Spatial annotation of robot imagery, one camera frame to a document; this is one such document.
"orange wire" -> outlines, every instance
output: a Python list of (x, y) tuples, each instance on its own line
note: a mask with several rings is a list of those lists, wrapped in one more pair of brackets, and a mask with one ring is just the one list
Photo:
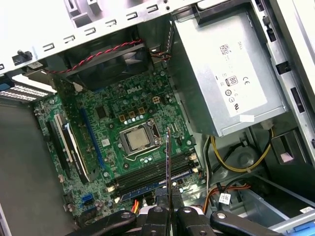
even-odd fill
[(131, 212), (133, 212), (134, 207), (136, 206), (136, 204), (137, 204), (137, 200), (134, 200), (134, 205), (133, 205), (132, 208), (131, 208)]
[[(243, 186), (231, 186), (231, 187), (229, 187), (227, 190), (244, 190), (244, 189), (249, 189), (251, 186), (250, 185), (248, 185), (248, 184), (244, 184)], [(216, 194), (216, 193), (218, 193), (219, 192), (219, 190), (218, 190), (218, 188), (214, 188), (209, 194), (208, 194), (208, 196), (207, 196), (207, 198), (206, 198), (206, 202), (205, 202), (205, 205), (203, 206), (203, 213), (205, 214), (206, 212), (206, 209), (208, 208), (208, 202), (209, 202), (209, 198), (212, 196), (212, 195), (214, 195), (214, 194)]]
[(137, 213), (138, 207), (139, 207), (139, 202), (137, 201), (137, 205), (136, 205), (136, 207), (135, 207), (135, 209), (134, 209), (134, 213)]

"gray power supply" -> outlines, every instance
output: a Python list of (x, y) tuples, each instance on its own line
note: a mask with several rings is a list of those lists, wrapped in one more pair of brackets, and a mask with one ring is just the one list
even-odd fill
[(248, 12), (174, 21), (170, 70), (194, 132), (223, 136), (287, 110)]

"green circuit board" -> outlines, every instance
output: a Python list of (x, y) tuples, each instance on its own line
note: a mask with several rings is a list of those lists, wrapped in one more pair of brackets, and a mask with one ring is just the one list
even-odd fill
[[(47, 144), (65, 197), (69, 197), (67, 195), (70, 194), (73, 202), (71, 207), (73, 216), (79, 217), (89, 210), (94, 211), (93, 218), (85, 224), (121, 209), (131, 209), (132, 199), (115, 202), (106, 184), (116, 177), (164, 160), (167, 127), (172, 132), (173, 155), (193, 149), (180, 106), (165, 73), (156, 71), (153, 74), (140, 74), (98, 91), (76, 92), (69, 83), (56, 79), (54, 82), (58, 95), (37, 102), (34, 109), (45, 137), (49, 136), (47, 122), (55, 122), (55, 115), (63, 116), (71, 124), (91, 182), (87, 184), (81, 182), (73, 163), (69, 164), (68, 176), (62, 169), (51, 140), (48, 139)], [(128, 154), (122, 144), (124, 138), (122, 135), (133, 138), (133, 141), (130, 141), (133, 143), (128, 143), (130, 146), (133, 145), (133, 148), (137, 145), (141, 147), (144, 144), (153, 145), (149, 137), (144, 138), (145, 129), (153, 130), (152, 127), (155, 134), (158, 132), (158, 136), (154, 136), (158, 140), (154, 143), (155, 146), (136, 154)], [(91, 131), (103, 166), (91, 138)], [(134, 137), (129, 136), (130, 131), (136, 131)], [(144, 139), (145, 142), (139, 143), (139, 139)], [(64, 149), (60, 135), (59, 140)], [(196, 184), (202, 185), (198, 173), (185, 176), (177, 186), (186, 192), (191, 191), (190, 187)], [(87, 194), (94, 197), (95, 202), (92, 206), (85, 206), (82, 203), (82, 197)]]
[[(109, 178), (132, 172), (164, 158), (167, 127), (172, 131), (172, 154), (193, 147), (167, 75), (161, 76), (160, 72), (152, 75), (140, 74), (99, 91), (78, 94), (69, 83), (55, 81), (55, 84), (89, 172), (97, 169), (99, 163), (95, 146), (80, 113), (82, 109), (91, 125), (103, 157), (104, 171), (109, 173)], [(120, 133), (149, 119), (154, 120), (161, 137), (159, 148), (128, 155), (121, 148)]]

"dell logo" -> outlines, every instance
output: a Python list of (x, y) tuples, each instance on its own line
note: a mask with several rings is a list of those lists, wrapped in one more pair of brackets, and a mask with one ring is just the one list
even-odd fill
[(131, 89), (127, 89), (127, 93), (128, 93), (128, 94), (131, 94), (131, 93), (133, 93), (133, 92), (137, 92), (137, 91), (140, 91), (140, 90), (142, 90), (142, 88), (141, 88), (140, 85), (138, 85), (138, 86), (133, 87), (133, 88), (131, 88)]

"power supply label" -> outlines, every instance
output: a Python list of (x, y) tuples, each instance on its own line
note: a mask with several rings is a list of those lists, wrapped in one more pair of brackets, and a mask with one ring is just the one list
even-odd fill
[(267, 103), (251, 59), (241, 41), (212, 48), (211, 70), (231, 117)]

